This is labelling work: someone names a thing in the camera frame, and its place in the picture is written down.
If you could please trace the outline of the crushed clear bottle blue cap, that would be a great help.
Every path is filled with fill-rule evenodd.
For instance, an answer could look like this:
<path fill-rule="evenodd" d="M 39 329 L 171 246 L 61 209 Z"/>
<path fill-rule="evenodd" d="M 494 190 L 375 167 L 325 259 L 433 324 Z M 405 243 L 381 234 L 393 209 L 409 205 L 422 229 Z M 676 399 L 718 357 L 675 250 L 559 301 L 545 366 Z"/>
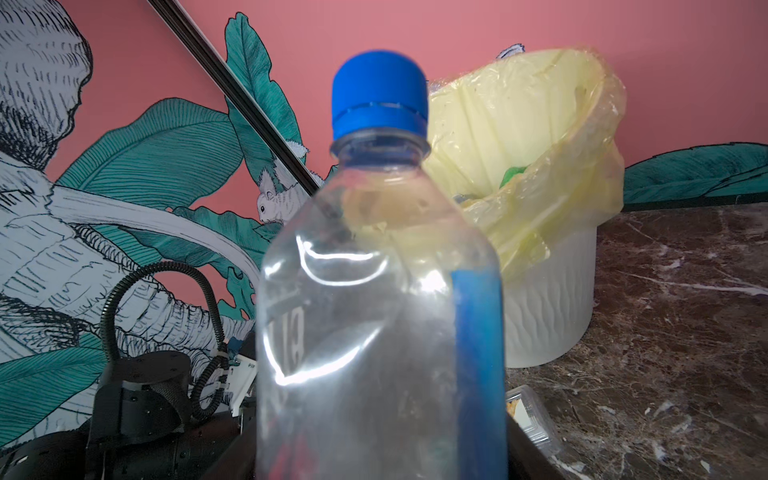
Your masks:
<path fill-rule="evenodd" d="M 336 173 L 262 261 L 259 479 L 504 479 L 497 254 L 423 169 L 425 76 L 369 51 L 332 88 Z"/>

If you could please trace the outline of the green bottle green label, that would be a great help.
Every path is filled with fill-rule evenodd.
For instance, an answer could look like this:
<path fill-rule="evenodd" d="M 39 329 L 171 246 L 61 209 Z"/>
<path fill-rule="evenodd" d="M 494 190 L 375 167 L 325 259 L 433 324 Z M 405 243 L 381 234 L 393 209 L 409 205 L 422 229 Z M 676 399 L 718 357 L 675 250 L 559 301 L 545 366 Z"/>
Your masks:
<path fill-rule="evenodd" d="M 509 183 L 515 176 L 523 174 L 526 171 L 526 166 L 512 166 L 509 167 L 500 182 L 499 188 L 503 188 L 507 183 Z"/>

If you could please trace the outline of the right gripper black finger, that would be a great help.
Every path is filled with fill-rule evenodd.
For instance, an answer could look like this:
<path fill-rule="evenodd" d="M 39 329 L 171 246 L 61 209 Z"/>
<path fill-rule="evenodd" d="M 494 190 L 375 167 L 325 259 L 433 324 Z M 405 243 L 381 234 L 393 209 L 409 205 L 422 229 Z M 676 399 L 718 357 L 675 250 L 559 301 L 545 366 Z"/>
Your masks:
<path fill-rule="evenodd" d="M 509 480 L 565 480 L 509 414 L 506 438 Z"/>

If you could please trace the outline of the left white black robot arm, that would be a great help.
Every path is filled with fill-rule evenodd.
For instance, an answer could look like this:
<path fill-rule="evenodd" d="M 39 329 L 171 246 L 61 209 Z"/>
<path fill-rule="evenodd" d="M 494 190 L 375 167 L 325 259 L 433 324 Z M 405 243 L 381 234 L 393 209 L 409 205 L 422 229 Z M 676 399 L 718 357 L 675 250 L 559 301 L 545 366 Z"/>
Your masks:
<path fill-rule="evenodd" d="M 1 455 L 3 479 L 253 479 L 256 421 L 216 414 L 185 433 L 103 452 L 85 427 L 56 432 Z"/>

